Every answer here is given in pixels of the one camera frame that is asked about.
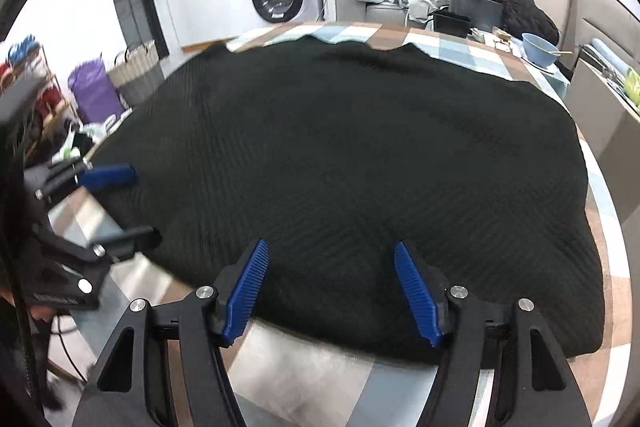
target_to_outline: purple bag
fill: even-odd
[[[76,97],[84,123],[102,123],[112,114],[119,118],[124,111],[102,58],[76,67],[69,75],[68,86]]]

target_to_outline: checkered tablecloth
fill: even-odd
[[[388,50],[414,44],[447,62],[507,80],[530,82],[560,103],[542,73],[520,58],[484,44],[396,26],[367,23],[283,24],[259,28],[229,42],[242,52],[313,35],[326,42],[366,42]],[[578,130],[589,175],[586,214],[604,274],[606,323],[602,347],[570,361],[593,424],[606,427],[622,394],[631,342],[631,283],[622,230],[607,185]],[[117,225],[84,190],[76,191],[52,213],[60,235],[77,243],[113,231]],[[182,298],[189,289],[139,255],[114,266],[97,312],[75,313],[82,335],[99,354],[127,303],[144,297],[152,304]],[[236,345],[224,350],[233,389],[249,427],[414,427],[433,383],[436,367],[389,362],[350,353],[313,339],[253,321]],[[483,371],[470,425],[484,425],[493,371]],[[174,390],[178,415],[185,399]]]

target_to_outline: silver screw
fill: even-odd
[[[134,301],[131,301],[131,304],[129,305],[129,309],[132,312],[139,312],[145,309],[145,306],[146,306],[145,299],[136,299]]]
[[[211,286],[200,286],[196,290],[196,297],[198,299],[208,299],[213,295],[213,288]]]
[[[452,286],[449,291],[456,299],[464,299],[469,295],[469,291],[464,286]]]
[[[531,302],[529,299],[520,299],[518,301],[518,306],[521,310],[530,312],[533,309],[533,302]]]
[[[78,288],[82,293],[91,293],[91,291],[94,289],[94,287],[91,286],[91,283],[87,279],[79,280]]]

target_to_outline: laundry basket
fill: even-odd
[[[118,54],[108,75],[127,105],[139,106],[164,82],[156,43],[145,42],[132,52]]]
[[[124,111],[107,77],[102,57],[76,66],[67,84],[78,102],[84,123],[102,123],[112,114],[119,118]]]

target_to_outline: black gripper frame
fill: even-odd
[[[131,259],[136,252],[150,250],[161,242],[160,233],[152,227],[96,238],[87,247],[51,230],[49,211],[78,188],[78,176],[88,167],[81,158],[75,158],[24,172],[24,217],[19,223],[22,237],[14,262],[27,304],[96,309],[111,264]]]
[[[211,333],[218,292],[125,311],[91,372],[74,427],[178,427],[167,341],[180,341],[191,418],[196,427],[246,427]]]
[[[455,325],[417,427],[466,427],[483,353],[497,355],[485,427],[590,427],[580,388],[555,336],[530,301],[505,307],[471,292],[449,301]]]

